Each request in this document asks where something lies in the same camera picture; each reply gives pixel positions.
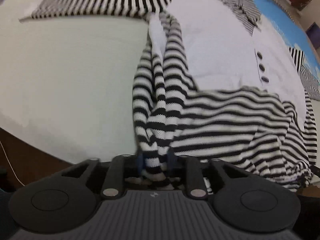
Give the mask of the black white striped hooded garment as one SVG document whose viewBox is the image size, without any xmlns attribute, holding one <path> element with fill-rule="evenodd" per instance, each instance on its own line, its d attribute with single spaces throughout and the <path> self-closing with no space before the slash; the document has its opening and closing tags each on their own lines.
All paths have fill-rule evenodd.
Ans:
<svg viewBox="0 0 320 240">
<path fill-rule="evenodd" d="M 167 187 L 171 158 L 219 159 L 291 191 L 317 159 L 312 104 L 293 55 L 253 0 L 41 0 L 29 19 L 141 18 L 132 110 L 142 175 Z"/>
</svg>

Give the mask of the blue white patterned bedsheet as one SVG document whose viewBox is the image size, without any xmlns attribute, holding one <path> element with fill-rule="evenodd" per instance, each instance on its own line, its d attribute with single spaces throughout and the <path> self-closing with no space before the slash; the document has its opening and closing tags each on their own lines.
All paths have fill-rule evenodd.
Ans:
<svg viewBox="0 0 320 240">
<path fill-rule="evenodd" d="M 132 84 L 151 22 L 112 16 L 116 0 L 6 0 L 1 5 L 1 128 L 77 163 L 133 153 Z M 293 103 L 303 85 L 273 24 L 246 33 L 221 0 L 173 0 L 187 63 L 201 92 L 244 86 Z"/>
</svg>

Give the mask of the purple box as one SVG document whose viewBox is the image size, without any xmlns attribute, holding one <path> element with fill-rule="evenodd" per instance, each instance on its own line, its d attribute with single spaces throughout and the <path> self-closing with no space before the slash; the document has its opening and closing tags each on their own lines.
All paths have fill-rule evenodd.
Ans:
<svg viewBox="0 0 320 240">
<path fill-rule="evenodd" d="M 313 22 L 312 25 L 306 30 L 306 34 L 309 37 L 310 41 L 313 43 L 319 42 L 320 28 L 316 22 Z"/>
</svg>

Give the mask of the wooden bed frame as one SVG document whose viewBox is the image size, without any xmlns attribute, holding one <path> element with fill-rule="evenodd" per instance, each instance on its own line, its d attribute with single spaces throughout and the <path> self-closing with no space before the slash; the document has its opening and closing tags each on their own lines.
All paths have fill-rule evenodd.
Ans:
<svg viewBox="0 0 320 240">
<path fill-rule="evenodd" d="M 4 191 L 14 192 L 70 166 L 1 129 L 1 189 Z"/>
</svg>

